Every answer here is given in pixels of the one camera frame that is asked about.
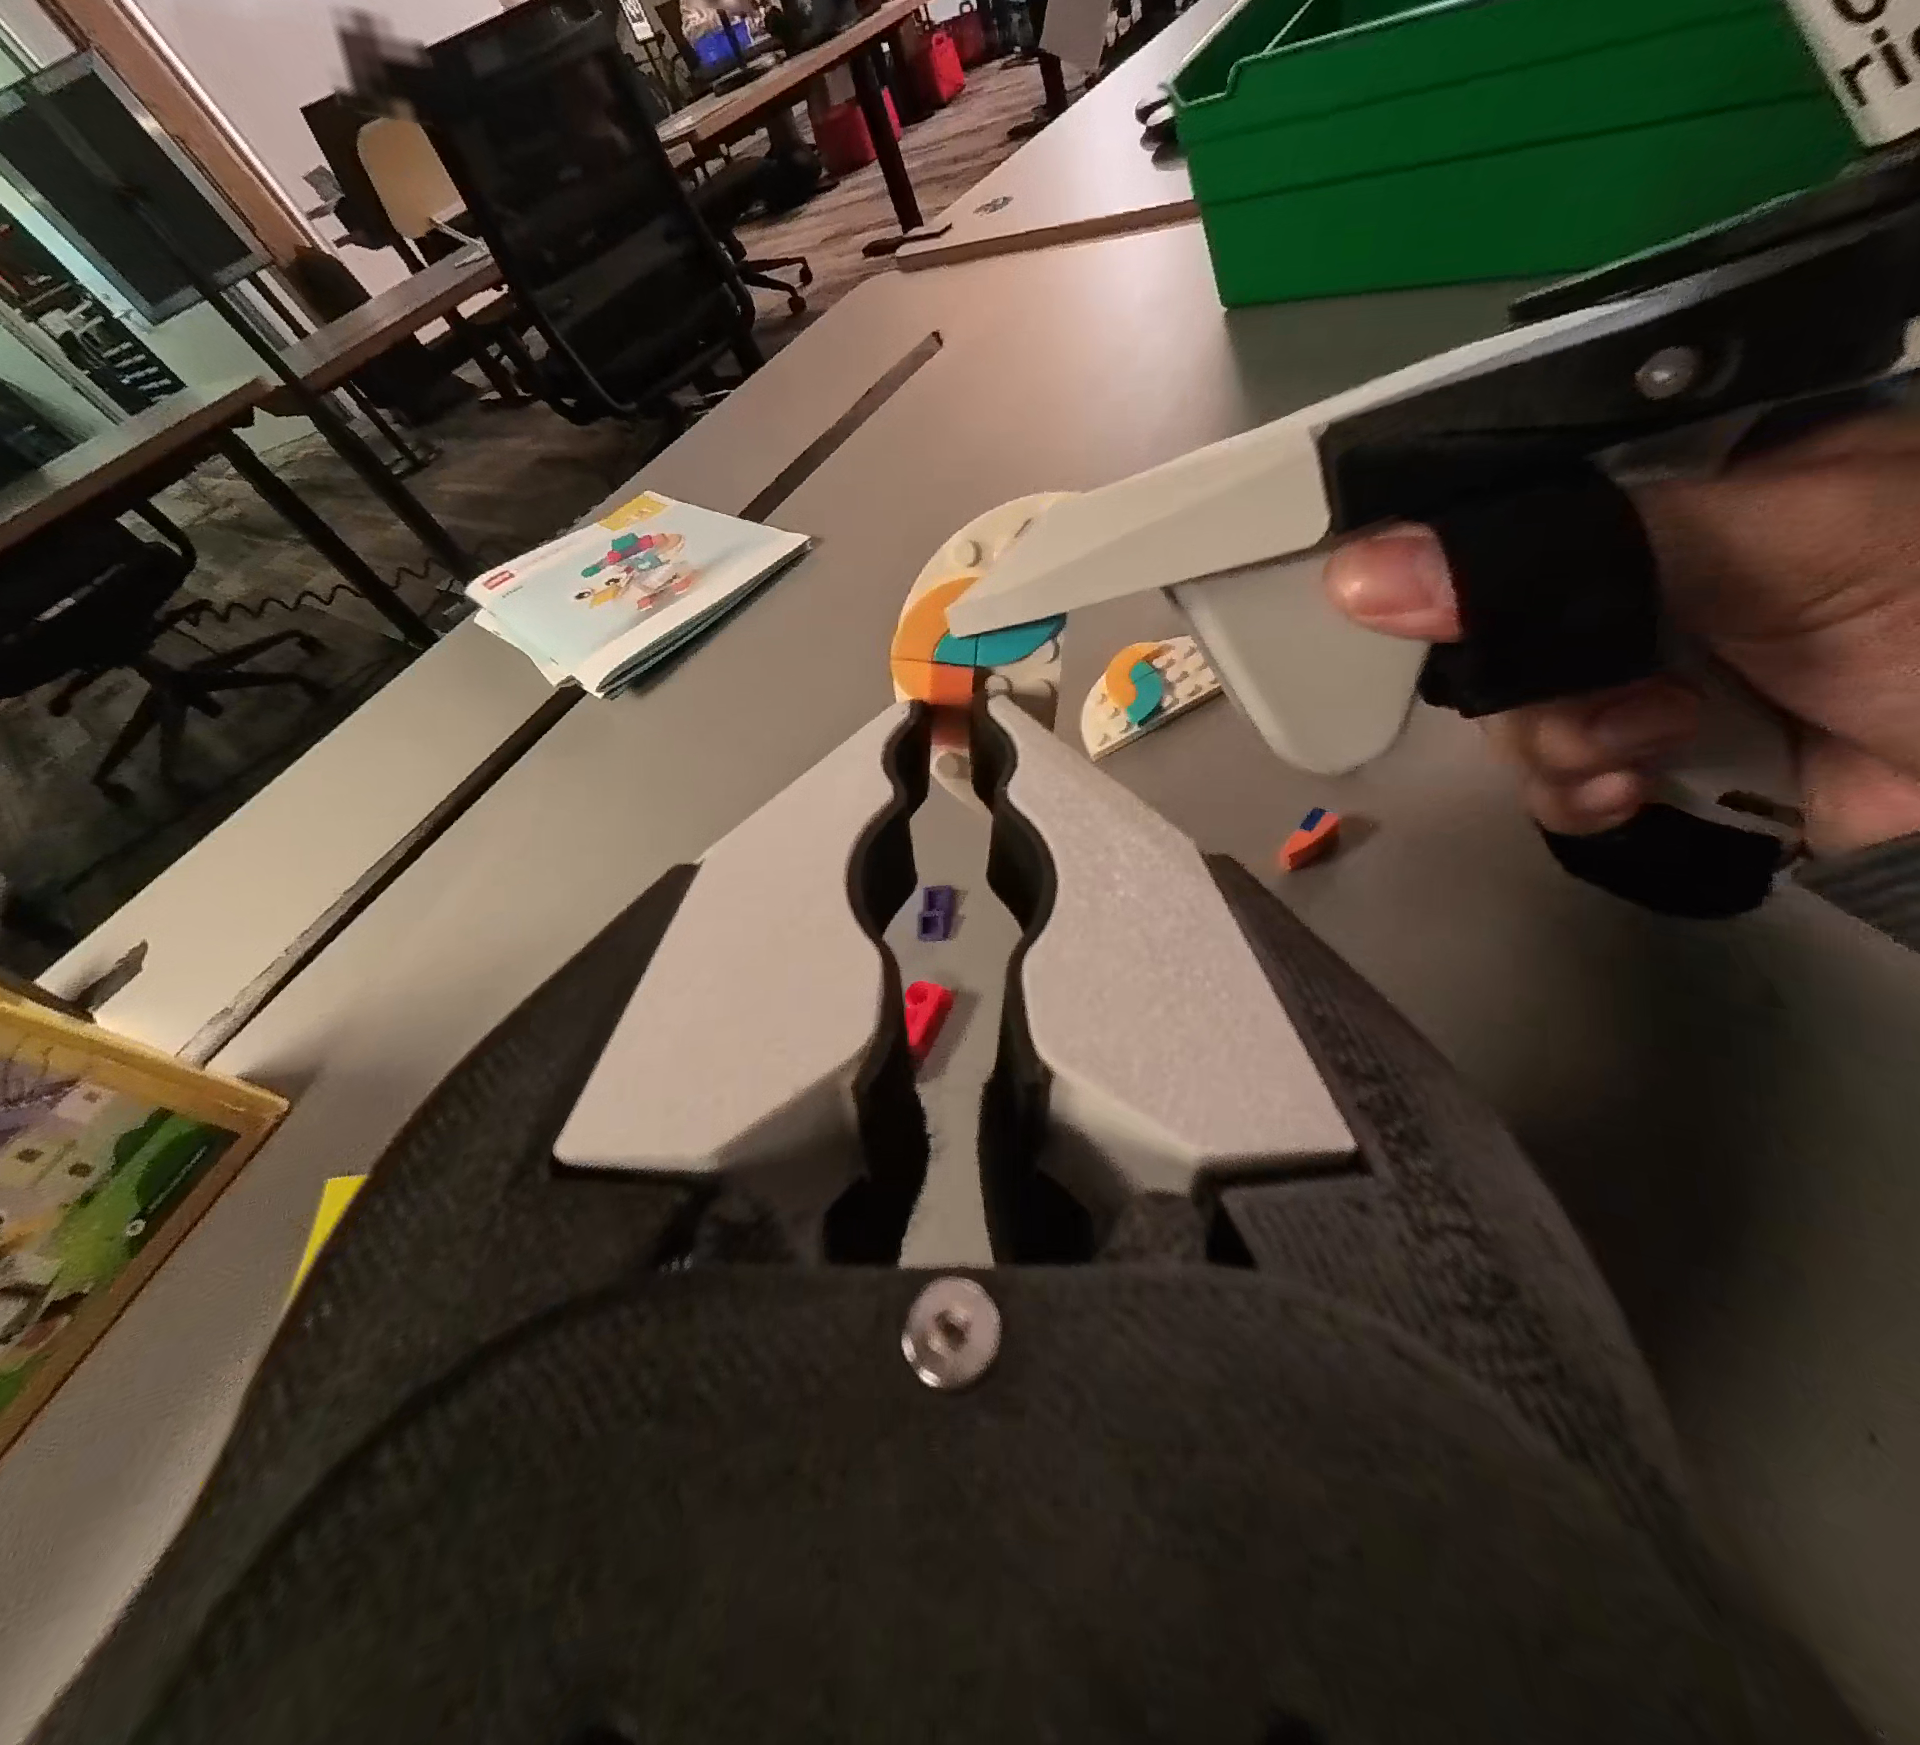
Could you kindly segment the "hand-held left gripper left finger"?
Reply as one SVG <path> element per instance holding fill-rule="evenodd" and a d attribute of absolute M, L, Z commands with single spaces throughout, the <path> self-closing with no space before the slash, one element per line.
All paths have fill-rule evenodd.
<path fill-rule="evenodd" d="M 730 1191 L 810 1260 L 896 1266 L 926 1110 L 892 921 L 911 904 L 926 706 L 890 706 L 692 868 L 553 1158 Z"/>

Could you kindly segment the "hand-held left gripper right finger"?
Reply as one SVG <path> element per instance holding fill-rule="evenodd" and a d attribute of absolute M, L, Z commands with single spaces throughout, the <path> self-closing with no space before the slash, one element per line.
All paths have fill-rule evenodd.
<path fill-rule="evenodd" d="M 1357 1169 L 1357 1134 L 1200 846 L 1009 699 L 971 717 L 1018 924 L 979 1096 L 998 1264 L 1087 1260 L 1139 1202 Z"/>

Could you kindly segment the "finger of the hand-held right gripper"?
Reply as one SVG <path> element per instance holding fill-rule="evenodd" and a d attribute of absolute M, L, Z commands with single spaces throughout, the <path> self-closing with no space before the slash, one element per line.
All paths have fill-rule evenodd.
<path fill-rule="evenodd" d="M 948 606 L 948 634 L 1040 624 L 1151 587 L 1237 574 L 1319 549 L 1331 416 L 1282 416 L 1040 512 Z"/>

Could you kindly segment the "white and orange brick plate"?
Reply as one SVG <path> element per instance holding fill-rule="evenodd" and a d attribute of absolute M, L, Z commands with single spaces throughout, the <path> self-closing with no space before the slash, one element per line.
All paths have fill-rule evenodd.
<path fill-rule="evenodd" d="M 1083 702 L 1080 736 L 1094 763 L 1224 698 L 1199 638 L 1135 641 L 1111 655 Z"/>

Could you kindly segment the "colourful brick plate assembly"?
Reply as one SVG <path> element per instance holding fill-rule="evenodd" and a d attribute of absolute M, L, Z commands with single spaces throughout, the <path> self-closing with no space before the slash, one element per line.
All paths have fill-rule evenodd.
<path fill-rule="evenodd" d="M 1033 521 L 1071 492 L 1045 489 L 979 512 L 926 559 L 924 573 L 900 603 L 890 645 L 896 699 L 931 710 L 930 777 L 948 797 L 975 801 L 971 784 L 971 706 L 978 698 L 1006 698 L 1036 726 L 1053 732 L 1060 717 L 1062 631 L 1050 620 L 988 638 L 948 634 L 948 606 L 958 603 L 995 562 L 1020 540 Z"/>

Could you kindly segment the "green plastic bin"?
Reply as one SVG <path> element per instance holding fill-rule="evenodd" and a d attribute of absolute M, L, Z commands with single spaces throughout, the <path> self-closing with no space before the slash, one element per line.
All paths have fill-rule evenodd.
<path fill-rule="evenodd" d="M 1241 0 L 1168 100 L 1233 310 L 1597 270 L 1864 157 L 1781 0 Z"/>

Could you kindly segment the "person's right forearm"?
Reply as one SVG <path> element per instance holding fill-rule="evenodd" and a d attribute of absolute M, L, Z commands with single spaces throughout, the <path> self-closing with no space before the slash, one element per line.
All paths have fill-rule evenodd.
<path fill-rule="evenodd" d="M 1842 914 L 1918 953 L 1918 834 L 1808 859 L 1792 879 Z"/>

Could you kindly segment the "yellow toy set box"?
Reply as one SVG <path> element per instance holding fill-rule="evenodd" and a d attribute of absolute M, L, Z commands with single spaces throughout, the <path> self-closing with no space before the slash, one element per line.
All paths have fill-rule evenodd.
<path fill-rule="evenodd" d="M 4 995 L 4 1450 L 287 1113 L 276 1091 Z"/>

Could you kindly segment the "person's right hand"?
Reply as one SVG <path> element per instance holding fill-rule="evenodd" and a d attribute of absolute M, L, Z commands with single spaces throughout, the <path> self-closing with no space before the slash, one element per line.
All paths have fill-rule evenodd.
<path fill-rule="evenodd" d="M 1796 746 L 1804 851 L 1918 834 L 1918 412 L 1792 436 L 1707 478 L 1631 489 L 1679 638 L 1743 676 Z M 1696 736 L 1679 679 L 1481 720 L 1526 817 L 1597 836 Z"/>

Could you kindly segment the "instruction booklet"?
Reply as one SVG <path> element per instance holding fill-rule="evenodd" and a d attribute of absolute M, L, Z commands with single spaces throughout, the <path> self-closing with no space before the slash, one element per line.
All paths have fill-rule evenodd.
<path fill-rule="evenodd" d="M 613 699 L 812 549 L 805 533 L 637 492 L 475 582 L 475 624 L 553 688 Z"/>

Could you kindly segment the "yellow sticky note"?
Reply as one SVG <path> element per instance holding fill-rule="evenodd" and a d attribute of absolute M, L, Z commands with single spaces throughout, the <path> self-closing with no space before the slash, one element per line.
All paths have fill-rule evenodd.
<path fill-rule="evenodd" d="M 298 1268 L 288 1281 L 288 1293 L 287 1293 L 287 1301 L 284 1301 L 287 1307 L 293 1307 L 301 1298 L 307 1278 L 311 1278 L 321 1254 L 327 1253 L 332 1234 L 344 1225 L 348 1208 L 355 1203 L 358 1192 L 365 1188 L 365 1182 L 368 1182 L 368 1172 L 328 1176 L 322 1182 L 321 1199 L 317 1199 L 315 1212 L 311 1212 L 311 1225 L 307 1227 L 307 1242 L 303 1242 L 303 1249 L 301 1249 Z"/>

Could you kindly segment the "brown table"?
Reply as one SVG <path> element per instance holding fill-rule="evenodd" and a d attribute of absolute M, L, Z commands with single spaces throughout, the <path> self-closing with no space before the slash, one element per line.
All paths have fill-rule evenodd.
<path fill-rule="evenodd" d="M 890 0 L 821 46 L 788 56 L 744 89 L 682 108 L 658 124 L 659 147 L 692 147 L 706 154 L 708 147 L 730 145 L 737 135 L 763 127 L 773 110 L 801 101 L 810 86 L 827 80 L 838 67 L 851 67 L 855 101 L 875 147 L 875 165 L 883 172 L 899 218 L 899 232 L 875 242 L 866 254 L 896 253 L 906 237 L 921 232 L 926 222 L 879 82 L 879 53 L 904 25 L 916 22 L 930 4 L 931 0 Z"/>
<path fill-rule="evenodd" d="M 439 641 L 431 624 L 242 440 L 242 427 L 263 409 L 267 397 L 269 379 L 263 378 L 184 387 L 5 485 L 4 555 L 79 521 L 120 521 L 151 495 L 188 478 L 209 455 L 220 455 L 403 644 L 429 652 Z"/>

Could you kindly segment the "black office chair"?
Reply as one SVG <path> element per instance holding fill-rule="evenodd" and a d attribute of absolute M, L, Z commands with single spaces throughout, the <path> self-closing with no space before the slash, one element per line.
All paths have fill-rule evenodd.
<path fill-rule="evenodd" d="M 153 504 L 137 508 L 155 538 L 134 533 L 124 519 L 83 521 L 55 533 L 49 545 L 4 555 L 4 699 L 17 702 L 52 688 L 49 710 L 68 717 L 75 702 L 114 675 L 130 675 L 144 693 L 92 770 L 92 784 L 111 801 L 130 801 L 121 767 L 155 739 L 155 770 L 168 791 L 184 791 L 182 743 L 189 717 L 216 720 L 228 693 L 298 688 L 327 699 L 328 688 L 310 672 L 263 672 L 260 657 L 296 650 L 317 657 L 321 644 L 301 630 L 277 630 L 202 652 L 184 664 L 165 659 L 155 645 L 168 631 L 204 624 L 204 601 L 184 601 L 199 553 L 188 533 Z"/>
<path fill-rule="evenodd" d="M 405 80 L 563 420 L 681 420 L 723 387 L 720 365 L 760 369 L 754 288 L 808 312 L 810 264 L 763 266 L 737 237 L 773 161 L 692 181 L 604 0 L 515 4 L 429 46 Z"/>

